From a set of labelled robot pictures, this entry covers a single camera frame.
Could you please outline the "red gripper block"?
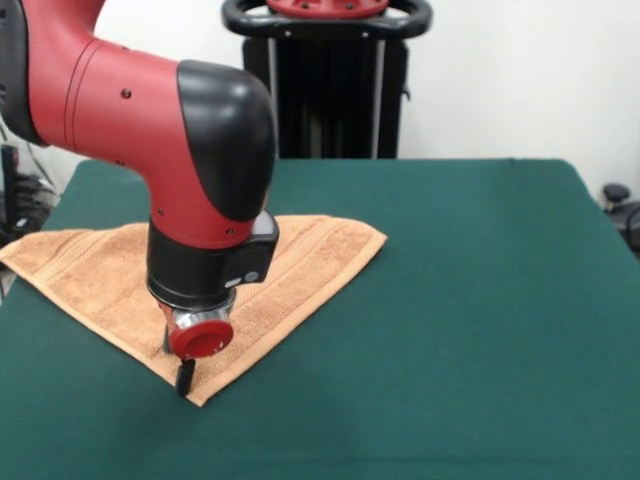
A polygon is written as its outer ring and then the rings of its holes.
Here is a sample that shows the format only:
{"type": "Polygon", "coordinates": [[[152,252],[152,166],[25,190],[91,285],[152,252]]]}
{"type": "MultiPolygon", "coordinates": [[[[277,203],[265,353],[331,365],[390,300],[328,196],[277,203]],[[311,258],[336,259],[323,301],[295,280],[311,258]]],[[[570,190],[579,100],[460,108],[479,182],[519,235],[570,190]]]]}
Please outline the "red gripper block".
{"type": "Polygon", "coordinates": [[[162,350],[182,359],[176,374],[175,390],[186,397],[192,386],[196,360],[216,355],[233,339],[233,328],[222,320],[207,320],[187,328],[164,325],[162,350]]]}

